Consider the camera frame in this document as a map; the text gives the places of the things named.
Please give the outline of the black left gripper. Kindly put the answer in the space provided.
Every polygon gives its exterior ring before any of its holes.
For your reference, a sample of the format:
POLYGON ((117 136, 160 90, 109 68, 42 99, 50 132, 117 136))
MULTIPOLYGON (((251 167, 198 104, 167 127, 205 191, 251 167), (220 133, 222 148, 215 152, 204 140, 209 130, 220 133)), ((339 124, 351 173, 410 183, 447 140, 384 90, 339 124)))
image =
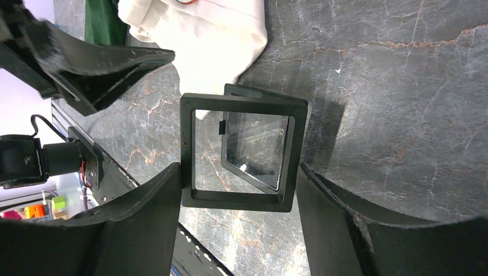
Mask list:
POLYGON ((83 116, 108 108, 174 58, 166 49, 87 43, 38 21, 23 1, 1 1, 1 68, 83 116))

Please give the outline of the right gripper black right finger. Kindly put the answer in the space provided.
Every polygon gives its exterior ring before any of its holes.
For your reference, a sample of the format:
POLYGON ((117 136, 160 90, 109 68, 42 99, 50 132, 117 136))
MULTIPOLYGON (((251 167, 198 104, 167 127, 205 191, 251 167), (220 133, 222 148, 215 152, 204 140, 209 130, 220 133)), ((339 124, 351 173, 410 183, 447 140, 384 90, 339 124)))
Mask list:
POLYGON ((486 275, 487 216, 431 221, 355 195, 301 164, 296 195, 312 275, 486 275))

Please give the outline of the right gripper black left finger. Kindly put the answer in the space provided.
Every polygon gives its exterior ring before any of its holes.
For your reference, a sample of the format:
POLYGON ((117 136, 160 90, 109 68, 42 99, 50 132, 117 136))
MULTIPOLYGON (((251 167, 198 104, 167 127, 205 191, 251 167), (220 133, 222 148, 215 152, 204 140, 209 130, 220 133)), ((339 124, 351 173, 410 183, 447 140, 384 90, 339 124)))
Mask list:
POLYGON ((181 166, 68 220, 1 220, 2 275, 169 275, 181 166))

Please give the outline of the white and green t-shirt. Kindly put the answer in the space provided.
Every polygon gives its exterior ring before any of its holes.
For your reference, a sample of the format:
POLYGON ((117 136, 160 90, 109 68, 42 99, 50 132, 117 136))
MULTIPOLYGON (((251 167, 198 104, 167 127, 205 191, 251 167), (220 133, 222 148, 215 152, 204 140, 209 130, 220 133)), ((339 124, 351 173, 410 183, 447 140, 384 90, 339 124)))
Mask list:
POLYGON ((268 43, 263 1, 86 1, 86 42, 127 36, 175 52, 181 94, 222 95, 268 43))

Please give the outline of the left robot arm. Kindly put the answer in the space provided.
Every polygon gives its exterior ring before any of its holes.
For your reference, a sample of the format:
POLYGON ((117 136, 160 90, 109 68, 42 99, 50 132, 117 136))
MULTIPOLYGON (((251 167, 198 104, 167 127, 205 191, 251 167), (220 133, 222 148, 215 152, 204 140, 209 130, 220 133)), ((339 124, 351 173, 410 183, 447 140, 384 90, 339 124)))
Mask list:
MULTIPOLYGON (((1 2, 1 68, 42 98, 63 98, 80 114, 106 109, 149 72, 171 63, 171 50, 96 45, 38 20, 23 1, 1 2)), ((41 145, 36 134, 1 136, 1 185, 39 185, 81 170, 81 142, 41 145)))

